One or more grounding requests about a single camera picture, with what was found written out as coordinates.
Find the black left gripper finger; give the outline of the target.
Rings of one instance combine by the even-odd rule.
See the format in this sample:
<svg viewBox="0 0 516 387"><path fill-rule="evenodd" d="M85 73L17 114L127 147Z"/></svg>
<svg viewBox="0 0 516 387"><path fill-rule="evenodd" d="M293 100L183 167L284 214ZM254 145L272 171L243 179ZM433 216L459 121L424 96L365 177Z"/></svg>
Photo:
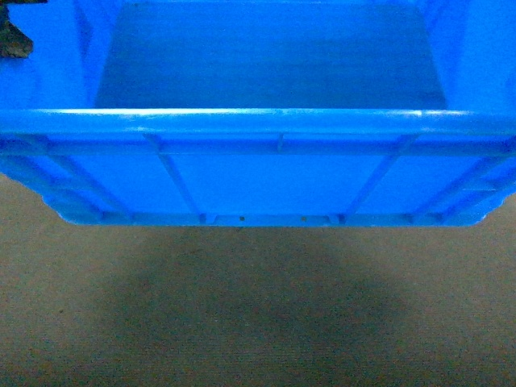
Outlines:
<svg viewBox="0 0 516 387"><path fill-rule="evenodd" d="M44 4L46 0L1 1L1 58L27 59L34 49L33 40L10 20L10 4Z"/></svg>

